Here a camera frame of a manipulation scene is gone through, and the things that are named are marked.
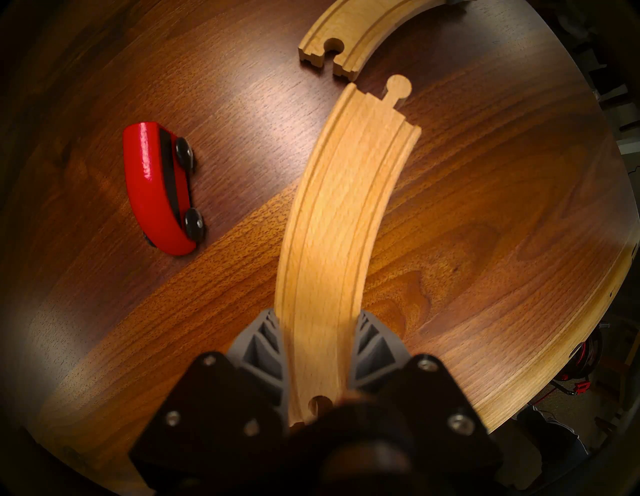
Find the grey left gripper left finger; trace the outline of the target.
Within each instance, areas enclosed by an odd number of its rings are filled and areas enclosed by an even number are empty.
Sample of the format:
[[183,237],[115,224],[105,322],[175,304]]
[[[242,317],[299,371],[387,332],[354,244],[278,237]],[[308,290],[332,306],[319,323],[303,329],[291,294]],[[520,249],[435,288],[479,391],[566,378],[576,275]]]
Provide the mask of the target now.
[[289,429],[289,389],[279,321],[264,310],[226,353],[196,357],[129,458],[146,483],[254,483]]

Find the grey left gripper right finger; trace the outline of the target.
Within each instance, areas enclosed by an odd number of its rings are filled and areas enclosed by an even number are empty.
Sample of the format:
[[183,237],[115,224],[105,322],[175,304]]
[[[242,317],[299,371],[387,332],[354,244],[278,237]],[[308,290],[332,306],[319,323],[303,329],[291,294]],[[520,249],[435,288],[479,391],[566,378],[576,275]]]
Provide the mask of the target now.
[[417,464],[454,478],[492,478],[503,456],[449,371],[430,354],[411,355],[399,336],[362,311],[354,331],[349,389],[394,409]]

